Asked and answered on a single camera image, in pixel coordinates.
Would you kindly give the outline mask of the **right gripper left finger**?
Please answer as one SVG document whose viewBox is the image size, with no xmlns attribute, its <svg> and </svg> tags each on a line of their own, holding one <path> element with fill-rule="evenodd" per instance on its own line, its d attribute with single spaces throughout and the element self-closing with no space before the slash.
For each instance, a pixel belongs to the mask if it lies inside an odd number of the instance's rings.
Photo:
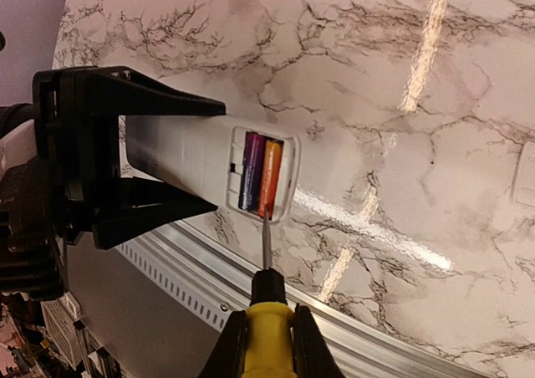
<svg viewBox="0 0 535 378">
<path fill-rule="evenodd" d="M 200 378 L 238 378 L 242 376 L 247 347 L 247 314 L 245 310 L 230 314 Z"/>
</svg>

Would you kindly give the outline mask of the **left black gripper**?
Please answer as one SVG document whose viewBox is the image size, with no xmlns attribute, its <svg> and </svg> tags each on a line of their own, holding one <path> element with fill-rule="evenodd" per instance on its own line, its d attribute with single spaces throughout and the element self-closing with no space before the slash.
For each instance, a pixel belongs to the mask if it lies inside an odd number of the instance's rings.
<svg viewBox="0 0 535 378">
<path fill-rule="evenodd" d="M 69 199 L 69 239 L 91 232 L 111 249 L 217 205 L 161 181 L 121 177 L 119 117 L 225 115 L 219 100 L 173 89 L 134 69 L 74 67 L 33 77 L 38 153 L 58 162 Z"/>
</svg>

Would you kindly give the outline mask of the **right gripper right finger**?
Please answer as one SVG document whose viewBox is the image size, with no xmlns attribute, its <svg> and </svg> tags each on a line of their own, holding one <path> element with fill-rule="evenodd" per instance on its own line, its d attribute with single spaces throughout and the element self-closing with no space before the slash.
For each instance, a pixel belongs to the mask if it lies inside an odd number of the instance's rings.
<svg viewBox="0 0 535 378">
<path fill-rule="evenodd" d="M 298 378 L 344 378 L 309 307 L 297 304 L 293 322 L 293 363 Z"/>
</svg>

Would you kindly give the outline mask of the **yellow handled screwdriver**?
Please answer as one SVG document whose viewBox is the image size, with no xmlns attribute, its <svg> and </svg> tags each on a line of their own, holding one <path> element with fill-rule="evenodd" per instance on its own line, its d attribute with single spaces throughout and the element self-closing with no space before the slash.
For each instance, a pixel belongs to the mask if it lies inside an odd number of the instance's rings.
<svg viewBox="0 0 535 378">
<path fill-rule="evenodd" d="M 269 210 L 262 217 L 262 269 L 252 279 L 246 310 L 243 377 L 294 377 L 292 322 L 284 277 L 273 268 Z"/>
</svg>

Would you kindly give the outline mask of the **white remote control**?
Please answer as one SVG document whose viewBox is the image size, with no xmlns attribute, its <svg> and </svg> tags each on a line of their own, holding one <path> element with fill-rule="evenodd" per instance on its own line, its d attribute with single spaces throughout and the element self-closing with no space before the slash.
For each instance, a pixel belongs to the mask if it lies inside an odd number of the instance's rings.
<svg viewBox="0 0 535 378">
<path fill-rule="evenodd" d="M 283 143 L 277 192 L 271 222 L 281 222 L 290 211 L 300 167 L 300 139 L 268 122 L 231 115 L 129 116 L 125 120 L 128 162 L 138 171 L 179 187 L 218 207 L 252 220 L 255 211 L 238 206 L 246 133 Z"/>
</svg>

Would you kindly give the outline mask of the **purple blue battery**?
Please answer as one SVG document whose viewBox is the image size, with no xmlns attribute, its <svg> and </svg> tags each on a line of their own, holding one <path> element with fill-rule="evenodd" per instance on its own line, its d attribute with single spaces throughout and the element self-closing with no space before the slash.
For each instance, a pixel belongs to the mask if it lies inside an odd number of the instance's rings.
<svg viewBox="0 0 535 378">
<path fill-rule="evenodd" d="M 248 131 L 245 144 L 238 206 L 243 211 L 255 211 L 260 196 L 266 138 L 256 132 Z"/>
</svg>

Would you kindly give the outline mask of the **orange black battery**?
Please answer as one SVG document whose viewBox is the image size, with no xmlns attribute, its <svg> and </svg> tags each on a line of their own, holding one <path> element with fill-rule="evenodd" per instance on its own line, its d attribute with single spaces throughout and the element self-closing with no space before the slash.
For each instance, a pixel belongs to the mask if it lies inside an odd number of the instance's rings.
<svg viewBox="0 0 535 378">
<path fill-rule="evenodd" d="M 267 140 L 262 169 L 262 184 L 258 215 L 273 217 L 274 202 L 278 186 L 280 167 L 282 164 L 283 143 L 278 140 Z"/>
</svg>

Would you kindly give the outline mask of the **white battery cover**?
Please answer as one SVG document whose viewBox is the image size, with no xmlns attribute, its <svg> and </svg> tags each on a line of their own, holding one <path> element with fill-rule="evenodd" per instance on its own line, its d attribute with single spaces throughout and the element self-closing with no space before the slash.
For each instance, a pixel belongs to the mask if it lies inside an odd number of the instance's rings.
<svg viewBox="0 0 535 378">
<path fill-rule="evenodd" d="M 522 146 L 512 184 L 515 204 L 535 207 L 535 144 L 528 141 Z"/>
</svg>

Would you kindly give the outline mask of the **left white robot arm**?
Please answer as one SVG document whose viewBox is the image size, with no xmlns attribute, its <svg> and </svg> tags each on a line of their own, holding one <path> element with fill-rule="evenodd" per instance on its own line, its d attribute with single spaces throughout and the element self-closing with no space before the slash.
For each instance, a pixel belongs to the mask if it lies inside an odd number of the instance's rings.
<svg viewBox="0 0 535 378">
<path fill-rule="evenodd" d="M 120 172 L 123 116 L 219 116 L 217 100 L 125 66 L 33 76 L 33 100 L 1 110 L 1 242 L 12 253 L 67 243 L 83 232 L 100 249 L 214 210 L 164 182 Z"/>
</svg>

